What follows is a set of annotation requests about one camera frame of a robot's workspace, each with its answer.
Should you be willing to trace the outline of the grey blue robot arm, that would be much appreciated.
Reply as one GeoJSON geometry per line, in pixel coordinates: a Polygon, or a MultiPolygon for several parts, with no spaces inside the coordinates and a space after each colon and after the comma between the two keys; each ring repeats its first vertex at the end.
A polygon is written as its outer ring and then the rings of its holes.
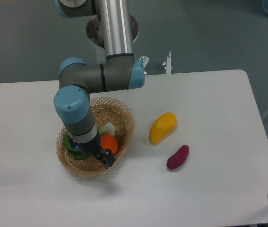
{"type": "Polygon", "coordinates": [[[101,147],[101,138],[90,107],[90,94],[140,88],[145,83],[144,66],[134,57],[130,12],[125,0],[58,0],[65,17],[95,15],[101,22],[106,61],[87,65],[80,58],[67,58],[60,66],[59,90],[54,106],[74,145],[90,153],[105,167],[115,156],[101,147]]]}

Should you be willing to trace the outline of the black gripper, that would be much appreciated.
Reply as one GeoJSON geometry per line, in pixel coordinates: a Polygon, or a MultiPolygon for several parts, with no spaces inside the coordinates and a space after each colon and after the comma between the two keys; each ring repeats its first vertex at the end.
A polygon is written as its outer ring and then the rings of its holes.
{"type": "Polygon", "coordinates": [[[116,161],[115,155],[110,149],[101,148],[101,137],[99,133],[87,143],[76,143],[69,135],[67,139],[67,149],[73,158],[96,157],[101,161],[106,169],[113,166],[116,161]]]}

